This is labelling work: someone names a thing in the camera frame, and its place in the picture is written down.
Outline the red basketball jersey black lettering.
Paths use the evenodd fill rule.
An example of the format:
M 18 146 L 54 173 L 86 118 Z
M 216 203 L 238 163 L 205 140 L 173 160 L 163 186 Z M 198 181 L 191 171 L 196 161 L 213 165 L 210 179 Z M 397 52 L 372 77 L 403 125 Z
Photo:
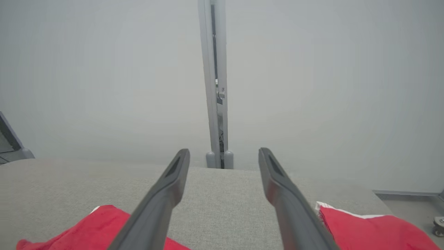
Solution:
M 141 217 L 133 220 L 116 206 L 102 205 L 47 241 L 19 240 L 16 250 L 149 250 L 160 242 L 163 250 L 191 250 L 166 236 L 157 236 Z

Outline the grey partition base rail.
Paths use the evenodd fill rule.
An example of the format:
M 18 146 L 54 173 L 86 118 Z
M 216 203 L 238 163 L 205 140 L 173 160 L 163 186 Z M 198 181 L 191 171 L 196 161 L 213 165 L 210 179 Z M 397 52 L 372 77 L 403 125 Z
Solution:
M 409 192 L 409 191 L 386 191 L 373 190 L 380 199 L 386 201 L 409 201 L 409 202 L 444 202 L 444 195 L 442 193 L 428 193 L 428 192 Z

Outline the grey partition frame post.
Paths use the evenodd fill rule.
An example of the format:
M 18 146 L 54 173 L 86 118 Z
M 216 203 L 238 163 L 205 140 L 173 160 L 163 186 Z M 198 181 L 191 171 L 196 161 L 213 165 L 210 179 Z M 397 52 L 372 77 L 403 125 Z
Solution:
M 206 154 L 206 160 L 208 168 L 220 169 L 221 152 L 217 115 L 217 90 L 215 81 L 216 74 L 214 63 L 211 0 L 198 0 L 198 14 L 211 143 L 211 152 Z
M 228 65 L 227 65 L 227 26 L 226 0 L 212 0 L 214 9 L 214 38 L 217 68 L 217 113 L 219 116 L 223 150 L 221 159 L 224 169 L 234 169 L 234 153 L 229 150 L 228 131 Z

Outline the red shorts white side stripe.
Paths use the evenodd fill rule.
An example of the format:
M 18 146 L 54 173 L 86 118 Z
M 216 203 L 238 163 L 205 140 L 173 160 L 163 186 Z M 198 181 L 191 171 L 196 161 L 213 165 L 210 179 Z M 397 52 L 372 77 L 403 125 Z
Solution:
M 421 229 L 393 215 L 357 215 L 319 201 L 315 209 L 340 250 L 441 250 Z

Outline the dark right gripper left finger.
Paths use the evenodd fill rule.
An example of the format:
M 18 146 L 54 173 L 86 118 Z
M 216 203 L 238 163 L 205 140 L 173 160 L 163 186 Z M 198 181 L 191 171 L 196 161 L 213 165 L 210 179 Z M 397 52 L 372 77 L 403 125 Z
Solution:
M 152 185 L 108 250 L 163 250 L 173 209 L 181 202 L 190 151 L 181 149 Z

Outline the grey caster wheel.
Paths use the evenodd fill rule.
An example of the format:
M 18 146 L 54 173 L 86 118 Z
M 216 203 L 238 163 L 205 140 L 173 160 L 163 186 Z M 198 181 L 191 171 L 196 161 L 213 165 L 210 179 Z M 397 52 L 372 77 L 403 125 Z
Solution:
M 435 235 L 436 237 L 444 237 L 444 216 L 434 217 L 433 223 L 433 235 Z

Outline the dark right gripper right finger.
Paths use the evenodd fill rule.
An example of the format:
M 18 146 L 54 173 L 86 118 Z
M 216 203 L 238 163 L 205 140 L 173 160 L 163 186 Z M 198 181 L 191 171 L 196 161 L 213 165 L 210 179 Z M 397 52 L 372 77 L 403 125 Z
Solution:
M 340 250 L 270 149 L 259 149 L 258 163 L 265 197 L 276 211 L 284 250 Z

